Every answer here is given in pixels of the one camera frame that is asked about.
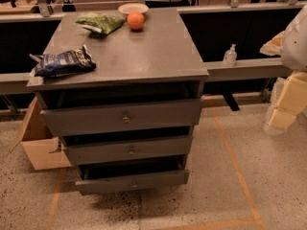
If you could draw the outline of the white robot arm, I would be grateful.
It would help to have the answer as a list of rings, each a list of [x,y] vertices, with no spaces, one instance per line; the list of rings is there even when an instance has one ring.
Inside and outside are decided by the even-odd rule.
[[[292,70],[288,78],[274,84],[266,115],[264,130],[278,135],[285,132],[307,107],[307,5],[283,32],[265,43],[260,52],[281,56],[282,65]]]

